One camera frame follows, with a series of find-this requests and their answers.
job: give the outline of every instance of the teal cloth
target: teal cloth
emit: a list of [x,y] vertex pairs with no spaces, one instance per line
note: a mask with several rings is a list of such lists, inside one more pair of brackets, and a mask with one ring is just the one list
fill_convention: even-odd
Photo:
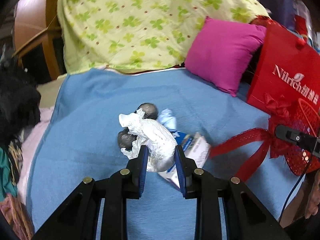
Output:
[[11,170],[9,157],[3,148],[0,148],[0,202],[4,200],[7,193],[17,197],[17,186],[11,181]]

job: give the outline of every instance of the silver rivet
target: silver rivet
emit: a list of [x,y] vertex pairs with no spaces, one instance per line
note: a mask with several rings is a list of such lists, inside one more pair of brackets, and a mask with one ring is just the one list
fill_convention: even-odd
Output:
[[232,177],[231,178],[231,182],[234,183],[234,184],[239,184],[240,183],[240,179],[237,178],[237,177]]
[[196,168],[196,169],[194,170],[194,173],[197,174],[197,175],[202,175],[202,174],[203,174],[203,169]]
[[128,175],[130,173],[130,170],[129,169],[122,169],[121,171],[120,171],[120,174],[121,175]]
[[91,177],[85,177],[82,181],[83,181],[84,184],[89,184],[92,181],[92,178]]

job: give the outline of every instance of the pink pillow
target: pink pillow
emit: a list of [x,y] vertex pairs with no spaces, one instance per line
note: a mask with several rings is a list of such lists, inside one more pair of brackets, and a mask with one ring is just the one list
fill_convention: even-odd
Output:
[[185,60],[193,74],[236,96],[252,54],[263,44],[266,28],[206,17]]

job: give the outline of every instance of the yellow blanket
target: yellow blanket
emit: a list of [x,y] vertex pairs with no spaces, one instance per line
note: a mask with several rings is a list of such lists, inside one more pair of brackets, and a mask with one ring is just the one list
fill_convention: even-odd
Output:
[[107,65],[123,73],[182,63],[205,16],[249,23],[256,0],[58,0],[68,73]]

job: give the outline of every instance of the blue gripper pad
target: blue gripper pad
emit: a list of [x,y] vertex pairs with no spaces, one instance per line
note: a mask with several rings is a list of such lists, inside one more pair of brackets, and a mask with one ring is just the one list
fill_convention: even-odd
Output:
[[142,193],[144,190],[144,183],[146,181],[148,155],[149,155],[149,148],[145,146],[143,151],[142,165],[141,165],[140,176],[139,176],[139,197],[142,196]]
[[176,163],[176,169],[177,169],[177,175],[178,175],[178,180],[179,180],[179,185],[180,185],[180,191],[183,195],[183,197],[186,196],[186,177],[183,173],[183,168],[182,168],[182,162],[180,159],[179,155],[179,150],[176,147],[174,150],[174,160]]

